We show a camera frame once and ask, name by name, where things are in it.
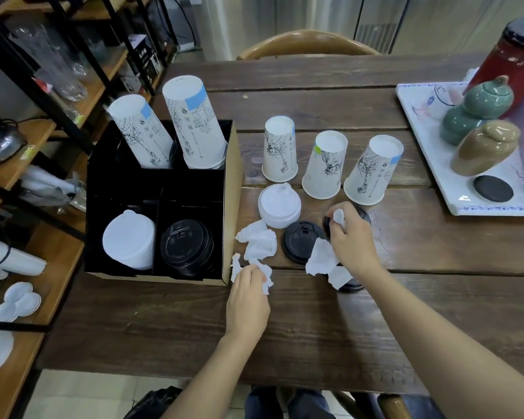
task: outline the blue label on cup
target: blue label on cup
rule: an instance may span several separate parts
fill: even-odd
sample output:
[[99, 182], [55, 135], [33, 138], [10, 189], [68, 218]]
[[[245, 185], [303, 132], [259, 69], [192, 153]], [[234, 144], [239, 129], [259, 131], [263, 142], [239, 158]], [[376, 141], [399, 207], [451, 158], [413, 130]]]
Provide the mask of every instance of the blue label on cup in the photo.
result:
[[145, 119], [149, 119], [151, 116], [151, 107], [149, 104], [144, 104], [142, 107], [141, 113]]
[[203, 103], [206, 97], [208, 97], [208, 94], [206, 93], [204, 85], [202, 85], [202, 89], [198, 91], [196, 95], [193, 95], [192, 97], [188, 97], [187, 99], [185, 99], [188, 106], [188, 110], [196, 109], [196, 107]]

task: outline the ceramic jar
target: ceramic jar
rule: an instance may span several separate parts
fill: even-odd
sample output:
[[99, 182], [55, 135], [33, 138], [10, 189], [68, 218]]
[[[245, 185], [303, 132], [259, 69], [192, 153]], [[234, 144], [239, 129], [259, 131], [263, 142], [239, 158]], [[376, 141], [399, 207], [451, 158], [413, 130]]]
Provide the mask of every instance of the ceramic jar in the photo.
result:
[[506, 112], [514, 100], [508, 82], [507, 76], [500, 76], [469, 90], [462, 104], [452, 107], [442, 119], [441, 138], [458, 145], [471, 130]]
[[505, 120], [490, 120], [462, 140], [450, 167], [458, 175], [479, 175], [509, 157], [519, 137], [517, 126]]

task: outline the hand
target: hand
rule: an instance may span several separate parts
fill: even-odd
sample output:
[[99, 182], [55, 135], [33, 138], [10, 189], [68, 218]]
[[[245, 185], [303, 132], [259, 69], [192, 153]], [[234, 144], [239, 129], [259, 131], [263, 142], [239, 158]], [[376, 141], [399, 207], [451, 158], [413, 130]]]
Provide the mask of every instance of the hand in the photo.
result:
[[337, 209], [345, 213], [345, 230], [330, 220], [330, 242], [337, 258], [355, 278], [373, 274], [381, 265], [369, 223], [349, 202], [333, 205], [326, 215], [331, 218]]
[[231, 288], [227, 300], [227, 330], [225, 336], [252, 350], [268, 324], [270, 304], [262, 294], [266, 276], [256, 265], [243, 267]]

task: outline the red container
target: red container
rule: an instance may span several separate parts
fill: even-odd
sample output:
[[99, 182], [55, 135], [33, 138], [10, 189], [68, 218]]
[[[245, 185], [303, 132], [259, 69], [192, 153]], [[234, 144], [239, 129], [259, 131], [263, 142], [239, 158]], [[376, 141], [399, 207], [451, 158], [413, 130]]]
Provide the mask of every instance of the red container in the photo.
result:
[[509, 86], [514, 92], [512, 106], [519, 104], [524, 99], [524, 18], [513, 20], [504, 28], [501, 39], [483, 61], [464, 93], [500, 75], [509, 77]]

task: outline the left hand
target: left hand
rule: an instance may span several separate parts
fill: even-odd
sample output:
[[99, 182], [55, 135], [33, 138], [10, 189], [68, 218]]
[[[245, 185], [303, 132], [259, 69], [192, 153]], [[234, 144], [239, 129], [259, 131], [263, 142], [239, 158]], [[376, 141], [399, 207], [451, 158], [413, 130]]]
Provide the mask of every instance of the left hand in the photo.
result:
[[252, 349], [268, 324], [270, 304], [262, 291], [266, 276], [256, 265], [243, 267], [231, 288], [227, 300], [227, 330], [225, 336]]

